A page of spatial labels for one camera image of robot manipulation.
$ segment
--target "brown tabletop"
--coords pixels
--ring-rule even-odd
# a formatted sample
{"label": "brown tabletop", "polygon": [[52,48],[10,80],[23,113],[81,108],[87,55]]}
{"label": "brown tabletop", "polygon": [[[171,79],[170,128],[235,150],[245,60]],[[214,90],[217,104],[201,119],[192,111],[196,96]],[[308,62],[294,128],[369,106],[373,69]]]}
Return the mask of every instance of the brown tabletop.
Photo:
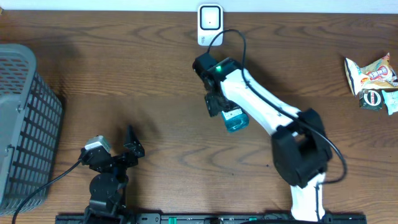
{"label": "brown tabletop", "polygon": [[[348,162],[345,181],[328,185],[324,207],[363,212],[368,223],[398,220],[398,114],[362,110],[349,90],[343,59],[365,66],[391,53],[398,69],[398,17],[360,14],[226,13],[224,27],[243,31],[247,68],[286,103],[321,115]],[[164,213],[262,213],[289,210],[289,185],[272,163],[270,137],[253,119],[227,133],[210,118],[192,62],[194,12],[4,11],[0,42],[30,47],[38,71],[66,99],[54,175],[74,164],[89,138],[103,135],[113,155],[132,124],[146,156],[128,170],[129,208]],[[236,34],[214,56],[241,58]],[[79,166],[51,186],[47,201],[18,223],[53,223],[88,205],[97,173]],[[329,163],[327,178],[341,174]],[[11,217],[0,218],[1,223]]]}

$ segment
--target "gray basket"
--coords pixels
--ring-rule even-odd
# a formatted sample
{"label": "gray basket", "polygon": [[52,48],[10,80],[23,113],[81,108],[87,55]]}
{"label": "gray basket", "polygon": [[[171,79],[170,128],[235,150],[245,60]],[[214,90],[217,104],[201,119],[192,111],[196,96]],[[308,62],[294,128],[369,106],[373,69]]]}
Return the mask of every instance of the gray basket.
{"label": "gray basket", "polygon": [[[0,44],[0,215],[14,213],[48,182],[58,147],[63,110],[36,72],[36,58],[18,44]],[[22,212],[47,198],[47,189]]]}

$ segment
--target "white wall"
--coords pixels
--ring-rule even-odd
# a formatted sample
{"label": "white wall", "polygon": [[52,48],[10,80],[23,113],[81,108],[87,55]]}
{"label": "white wall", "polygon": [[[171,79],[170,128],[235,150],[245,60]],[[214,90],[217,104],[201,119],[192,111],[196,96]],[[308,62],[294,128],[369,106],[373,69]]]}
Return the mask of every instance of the white wall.
{"label": "white wall", "polygon": [[398,13],[398,0],[0,0],[3,9],[196,11],[219,3],[226,12]]}

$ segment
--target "light blue packet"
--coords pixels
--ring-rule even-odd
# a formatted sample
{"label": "light blue packet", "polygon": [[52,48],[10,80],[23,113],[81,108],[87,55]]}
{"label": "light blue packet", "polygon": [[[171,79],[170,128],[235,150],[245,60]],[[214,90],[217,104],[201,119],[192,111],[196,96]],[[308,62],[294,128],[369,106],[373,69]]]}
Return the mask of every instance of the light blue packet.
{"label": "light blue packet", "polygon": [[384,98],[384,103],[387,106],[388,115],[392,115],[393,113],[398,111],[398,91],[386,92],[384,90],[381,91]]}

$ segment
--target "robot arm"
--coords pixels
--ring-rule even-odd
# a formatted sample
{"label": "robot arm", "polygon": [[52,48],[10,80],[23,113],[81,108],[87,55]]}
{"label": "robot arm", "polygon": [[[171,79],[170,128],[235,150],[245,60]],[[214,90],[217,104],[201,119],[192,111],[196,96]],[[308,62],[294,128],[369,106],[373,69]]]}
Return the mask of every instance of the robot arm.
{"label": "robot arm", "polygon": [[[272,136],[275,168],[290,184],[293,217],[296,220],[318,221],[319,215],[322,219],[325,214],[322,207],[322,185],[318,188],[318,203],[316,186],[325,179],[326,163],[331,159],[329,146],[310,132],[300,129],[294,121],[280,114],[248,88],[237,61],[227,58],[218,63],[205,53],[195,60],[193,68],[208,90],[205,99],[211,116],[242,108]],[[274,105],[323,130],[322,122],[314,110],[302,113],[272,95],[246,69],[244,75],[251,86]],[[298,134],[305,136],[302,142],[295,141],[294,137]]]}

